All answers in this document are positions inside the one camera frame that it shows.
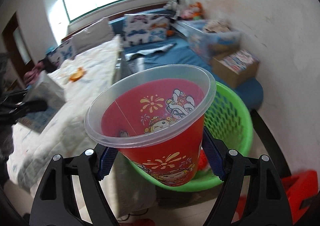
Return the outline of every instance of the window frame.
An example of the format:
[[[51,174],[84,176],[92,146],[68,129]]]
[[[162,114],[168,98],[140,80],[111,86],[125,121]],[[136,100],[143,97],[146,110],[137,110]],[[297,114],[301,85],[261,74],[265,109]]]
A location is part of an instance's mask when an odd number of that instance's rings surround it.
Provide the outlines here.
[[[62,1],[63,1],[63,6],[64,6],[64,9],[66,11],[66,14],[67,14],[67,17],[68,17],[68,20],[69,20],[69,24],[71,24],[71,23],[73,23],[73,22],[75,22],[75,21],[77,21],[77,20],[79,20],[79,19],[81,19],[81,18],[83,18],[83,17],[95,12],[95,11],[98,11],[98,10],[103,9],[103,8],[107,8],[107,7],[112,6],[112,5],[116,4],[116,3],[123,2],[123,1],[126,1],[126,0],[117,0],[117,1],[111,2],[109,4],[103,5],[101,7],[95,8],[95,9],[93,9],[93,10],[87,12],[87,13],[82,14],[81,16],[79,16],[79,17],[77,17],[77,18],[75,18],[73,20],[71,20],[70,17],[69,17],[69,13],[68,13],[65,1],[64,0],[62,0]]]

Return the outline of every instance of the beige pillow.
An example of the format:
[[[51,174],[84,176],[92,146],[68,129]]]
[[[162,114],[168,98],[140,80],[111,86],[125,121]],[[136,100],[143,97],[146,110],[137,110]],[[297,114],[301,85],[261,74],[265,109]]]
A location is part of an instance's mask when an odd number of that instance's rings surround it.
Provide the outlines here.
[[[73,44],[80,54],[115,37],[109,18],[102,18],[72,36]]]

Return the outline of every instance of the transparent storage bin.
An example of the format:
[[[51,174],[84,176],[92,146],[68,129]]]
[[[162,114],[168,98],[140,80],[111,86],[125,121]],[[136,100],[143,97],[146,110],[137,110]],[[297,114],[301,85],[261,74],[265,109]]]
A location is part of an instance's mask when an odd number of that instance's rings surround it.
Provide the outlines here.
[[[206,33],[202,28],[207,22],[207,19],[185,21],[184,25],[188,31],[190,48],[211,65],[212,56],[239,48],[241,32],[233,29],[226,33]]]

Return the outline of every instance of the green basket rim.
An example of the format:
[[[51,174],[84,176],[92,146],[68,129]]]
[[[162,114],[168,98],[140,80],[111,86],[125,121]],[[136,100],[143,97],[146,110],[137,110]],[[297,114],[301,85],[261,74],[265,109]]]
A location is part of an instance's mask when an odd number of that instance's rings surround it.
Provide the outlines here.
[[[216,82],[217,84],[217,92],[220,91],[225,91],[226,94],[229,94],[227,97],[228,100],[236,106],[238,109],[238,113],[241,114],[241,118],[243,119],[243,124],[244,126],[244,135],[247,138],[243,144],[242,149],[238,149],[238,151],[243,155],[247,156],[249,154],[251,145],[252,145],[252,138],[253,138],[253,126],[252,126],[252,121],[251,121],[251,116],[249,113],[249,110],[247,109],[246,105],[244,102],[241,100],[241,98],[229,87],[223,85],[222,83]],[[218,178],[218,176],[215,176],[210,173],[210,175],[206,175],[208,178],[205,181],[201,180],[200,178],[197,179],[192,179],[190,182],[181,185],[181,186],[167,186],[153,178],[151,175],[148,175],[146,172],[144,172],[142,169],[137,167],[132,161],[130,161],[130,164],[133,166],[133,168],[146,180],[151,182],[152,184],[155,184],[156,186],[159,186],[161,188],[171,190],[171,191],[176,191],[176,192],[198,192],[206,189],[210,189],[212,187],[215,187],[219,184],[222,183],[222,181]]]

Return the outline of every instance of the white quilt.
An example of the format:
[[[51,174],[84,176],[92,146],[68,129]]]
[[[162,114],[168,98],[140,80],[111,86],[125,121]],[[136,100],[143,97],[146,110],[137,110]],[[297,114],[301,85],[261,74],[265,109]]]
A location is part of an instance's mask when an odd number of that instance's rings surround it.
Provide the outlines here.
[[[120,50],[120,36],[115,36],[113,40],[76,56],[75,60],[64,61],[61,68],[51,73],[50,77],[64,88],[66,104],[41,134],[31,131],[19,123],[13,127],[14,152],[7,163],[8,173],[11,181],[29,191],[33,197],[53,155],[61,154],[63,157],[73,157],[88,148],[95,147],[96,143],[85,132],[84,116],[92,102],[111,86]],[[70,82],[69,76],[79,67],[84,68],[86,74],[77,82]],[[138,207],[128,207],[128,200],[120,200],[123,196],[119,196],[117,188],[127,188],[124,184],[132,179],[128,180],[126,177],[130,176],[134,179],[135,174],[130,174],[130,168],[125,158],[118,155],[116,161],[119,164],[115,164],[110,175],[100,183],[114,214],[122,216],[123,213],[127,213],[127,209],[130,212],[144,208],[145,205],[151,206],[155,200],[154,187],[144,181],[140,182],[139,177],[136,179],[141,186],[133,190],[139,191],[141,187],[150,189],[149,203],[143,201],[141,204],[136,200],[135,205],[138,204]],[[121,174],[125,177],[121,178],[116,168],[123,164],[125,164],[125,169],[122,168]],[[83,218],[90,221],[77,178],[74,180],[74,185],[80,213]]]

